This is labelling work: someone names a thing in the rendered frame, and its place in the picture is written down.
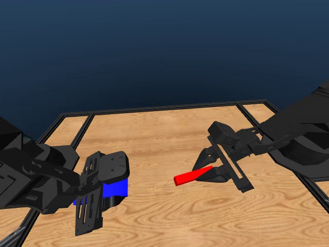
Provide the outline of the thin red peg bar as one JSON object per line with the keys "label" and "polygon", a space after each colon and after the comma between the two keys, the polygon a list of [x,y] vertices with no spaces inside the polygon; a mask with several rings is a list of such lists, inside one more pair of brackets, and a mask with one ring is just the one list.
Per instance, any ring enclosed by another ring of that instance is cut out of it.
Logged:
{"label": "thin red peg bar", "polygon": [[175,183],[175,186],[183,185],[192,181],[195,181],[197,178],[199,178],[201,175],[205,174],[209,170],[211,170],[213,166],[208,166],[200,169],[196,169],[187,173],[183,173],[180,175],[176,175],[173,180]]}

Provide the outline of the blue hollow socket block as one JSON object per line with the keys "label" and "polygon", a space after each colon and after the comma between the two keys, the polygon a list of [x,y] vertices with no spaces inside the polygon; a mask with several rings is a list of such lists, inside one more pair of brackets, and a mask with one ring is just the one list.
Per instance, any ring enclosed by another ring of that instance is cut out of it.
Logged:
{"label": "blue hollow socket block", "polygon": [[124,179],[119,182],[115,182],[112,184],[102,183],[102,198],[107,198],[111,196],[128,196],[128,179]]}

